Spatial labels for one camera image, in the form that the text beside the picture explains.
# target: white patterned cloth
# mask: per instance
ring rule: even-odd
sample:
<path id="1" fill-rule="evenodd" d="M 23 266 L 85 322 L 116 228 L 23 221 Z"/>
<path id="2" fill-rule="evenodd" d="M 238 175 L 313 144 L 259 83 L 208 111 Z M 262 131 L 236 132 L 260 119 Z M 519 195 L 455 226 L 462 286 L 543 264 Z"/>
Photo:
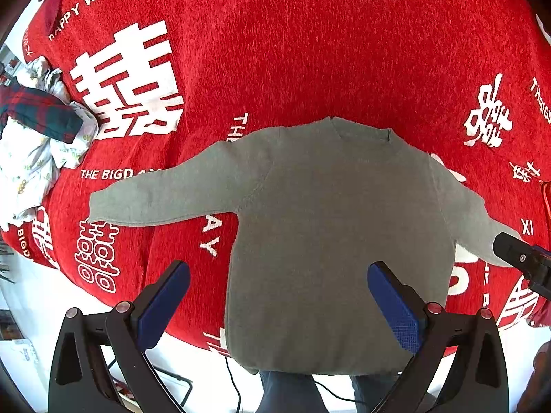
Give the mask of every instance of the white patterned cloth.
<path id="1" fill-rule="evenodd" d="M 17 81 L 56 96 L 84 122 L 74 141 L 66 144 L 8 117 L 0 139 L 0 226 L 4 231 L 9 224 L 20 227 L 36 218 L 36 207 L 56 183 L 60 169 L 77 168 L 98 132 L 94 115 L 77 102 L 69 103 L 61 70 L 50 70 L 44 57 L 29 62 L 17 73 Z"/>

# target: gray sweatshirt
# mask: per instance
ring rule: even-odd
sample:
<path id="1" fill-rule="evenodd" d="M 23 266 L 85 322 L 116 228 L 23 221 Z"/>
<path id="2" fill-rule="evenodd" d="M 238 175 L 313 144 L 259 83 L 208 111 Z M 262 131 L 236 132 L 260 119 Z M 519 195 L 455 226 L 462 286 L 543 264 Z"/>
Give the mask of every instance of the gray sweatshirt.
<path id="1" fill-rule="evenodd" d="M 426 301 L 445 303 L 455 245 L 508 266 L 484 200 L 392 130 L 340 118 L 217 142 L 172 169 L 90 198 L 90 221 L 141 227 L 235 212 L 225 310 L 245 367 L 303 374 L 403 368 L 367 288 L 385 261 Z"/>

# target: red blanket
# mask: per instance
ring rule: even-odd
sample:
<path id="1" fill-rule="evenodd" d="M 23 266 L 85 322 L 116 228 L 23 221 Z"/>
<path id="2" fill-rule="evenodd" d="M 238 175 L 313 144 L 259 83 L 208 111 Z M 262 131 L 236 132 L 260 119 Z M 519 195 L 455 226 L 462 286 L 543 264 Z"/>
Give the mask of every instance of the red blanket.
<path id="1" fill-rule="evenodd" d="M 62 68 L 72 97 L 103 120 L 84 163 L 44 202 L 48 253 L 109 305 L 184 259 L 192 285 L 169 332 L 224 352 L 236 216 L 89 224 L 89 195 L 216 141 L 327 115 L 391 127 L 436 154 L 492 217 L 549 247 L 551 46 L 525 0 L 62 0 L 50 35 L 48 3 L 24 51 Z M 502 328 L 542 303 L 519 272 L 482 261 L 458 263 L 450 285 L 449 310 L 489 307 Z"/>

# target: plaid fabric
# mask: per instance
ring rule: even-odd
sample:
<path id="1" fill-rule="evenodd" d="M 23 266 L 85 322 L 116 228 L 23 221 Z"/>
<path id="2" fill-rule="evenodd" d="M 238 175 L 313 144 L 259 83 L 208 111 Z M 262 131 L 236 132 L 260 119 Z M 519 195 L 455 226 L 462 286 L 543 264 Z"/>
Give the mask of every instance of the plaid fabric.
<path id="1" fill-rule="evenodd" d="M 55 96 L 19 84 L 0 86 L 0 134 L 8 116 L 50 138 L 72 143 L 83 121 Z"/>

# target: person's leg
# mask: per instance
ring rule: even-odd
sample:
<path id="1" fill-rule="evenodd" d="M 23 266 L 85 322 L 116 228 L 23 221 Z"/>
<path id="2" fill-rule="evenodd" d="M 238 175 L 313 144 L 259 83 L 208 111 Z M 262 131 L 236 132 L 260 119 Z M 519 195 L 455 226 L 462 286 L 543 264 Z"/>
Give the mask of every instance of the person's leg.
<path id="1" fill-rule="evenodd" d="M 311 375 L 260 371 L 264 397 L 256 413 L 329 413 Z"/>
<path id="2" fill-rule="evenodd" d="M 356 404 L 357 413 L 371 413 L 390 391 L 398 374 L 383 373 L 351 376 L 354 398 L 363 404 Z"/>

